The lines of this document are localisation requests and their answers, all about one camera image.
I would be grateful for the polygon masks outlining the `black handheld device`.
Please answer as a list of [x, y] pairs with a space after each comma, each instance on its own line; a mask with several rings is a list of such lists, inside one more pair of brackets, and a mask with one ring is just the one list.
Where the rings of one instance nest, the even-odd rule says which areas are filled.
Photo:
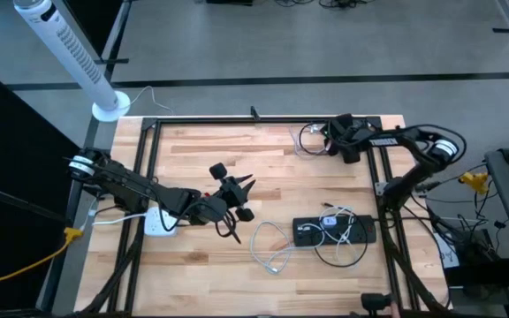
[[368, 312], [371, 317], [377, 316], [379, 311], [383, 311], [392, 303], [392, 296], [390, 293], [362, 293], [361, 305]]

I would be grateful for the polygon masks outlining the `yellow plug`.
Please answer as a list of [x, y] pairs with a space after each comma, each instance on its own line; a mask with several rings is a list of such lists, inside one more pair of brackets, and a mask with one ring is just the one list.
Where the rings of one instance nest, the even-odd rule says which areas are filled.
[[487, 172], [465, 172], [459, 177], [459, 182], [470, 186], [478, 194], [486, 194], [489, 191], [487, 185], [489, 174]]

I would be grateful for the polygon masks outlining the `black power strip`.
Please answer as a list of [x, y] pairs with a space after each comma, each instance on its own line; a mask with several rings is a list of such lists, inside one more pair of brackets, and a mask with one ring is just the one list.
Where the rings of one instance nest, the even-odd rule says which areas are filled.
[[337, 216], [337, 224], [331, 228], [322, 225], [322, 219], [299, 217], [292, 220], [294, 245], [298, 247], [336, 245], [341, 236], [348, 233], [342, 244], [372, 244], [376, 242], [376, 227], [372, 216]]

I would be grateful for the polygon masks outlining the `white paper sheet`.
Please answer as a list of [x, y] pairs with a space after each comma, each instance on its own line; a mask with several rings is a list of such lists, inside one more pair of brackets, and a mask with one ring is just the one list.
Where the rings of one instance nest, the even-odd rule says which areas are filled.
[[458, 267], [460, 261], [457, 254], [445, 243], [439, 246], [444, 269]]

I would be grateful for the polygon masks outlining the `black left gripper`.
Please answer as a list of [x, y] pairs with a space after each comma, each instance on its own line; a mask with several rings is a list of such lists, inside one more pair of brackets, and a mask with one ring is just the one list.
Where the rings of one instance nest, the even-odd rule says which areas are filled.
[[236, 217], [242, 222], [250, 222], [254, 219], [254, 212], [245, 208], [248, 202], [248, 194], [255, 184], [253, 180], [241, 186], [240, 184], [252, 177], [248, 174], [244, 177], [228, 176], [227, 169], [222, 163], [217, 163], [209, 168], [213, 179], [220, 182], [217, 191], [212, 194], [203, 194], [185, 209], [185, 219], [193, 225], [206, 223], [219, 223], [226, 221], [232, 223], [233, 218], [229, 213], [234, 208]]

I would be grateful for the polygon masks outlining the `white tower fan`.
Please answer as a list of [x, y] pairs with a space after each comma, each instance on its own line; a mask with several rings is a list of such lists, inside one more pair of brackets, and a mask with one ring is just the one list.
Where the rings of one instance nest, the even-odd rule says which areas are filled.
[[93, 102], [98, 121], [115, 122], [129, 111], [129, 96], [113, 89], [51, 0], [13, 0], [13, 5]]

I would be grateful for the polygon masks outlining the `white power outlet hub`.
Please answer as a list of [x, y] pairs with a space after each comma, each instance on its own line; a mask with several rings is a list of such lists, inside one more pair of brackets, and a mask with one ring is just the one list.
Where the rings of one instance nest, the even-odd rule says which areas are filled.
[[177, 234], [174, 226], [176, 221], [167, 211], [151, 207], [145, 215], [144, 234], [150, 237], [173, 237]]

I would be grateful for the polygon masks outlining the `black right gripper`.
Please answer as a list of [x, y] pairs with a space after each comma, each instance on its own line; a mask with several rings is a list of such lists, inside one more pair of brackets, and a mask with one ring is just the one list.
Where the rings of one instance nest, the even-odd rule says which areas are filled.
[[323, 126], [325, 153], [341, 155], [344, 163], [357, 163], [363, 151], [360, 141], [371, 133], [366, 118], [351, 114], [334, 117]]

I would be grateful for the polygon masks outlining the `black aluminium table frame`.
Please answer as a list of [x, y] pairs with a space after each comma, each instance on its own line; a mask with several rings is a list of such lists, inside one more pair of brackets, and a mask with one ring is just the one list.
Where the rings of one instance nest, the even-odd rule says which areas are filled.
[[218, 227], [184, 227], [173, 237], [145, 238], [138, 276], [124, 275], [118, 305], [133, 302], [141, 316], [310, 316], [360, 312], [362, 293], [391, 293], [401, 306], [422, 303], [409, 290], [381, 242], [280, 251], [296, 217], [318, 216], [327, 204], [377, 213], [374, 183], [414, 167], [403, 147], [375, 150], [358, 163], [337, 156], [300, 158], [291, 131], [304, 117], [165, 117], [159, 141], [144, 137], [144, 163], [165, 186], [211, 193], [209, 167], [222, 163], [234, 176], [256, 180], [248, 206], [255, 218], [221, 238]]

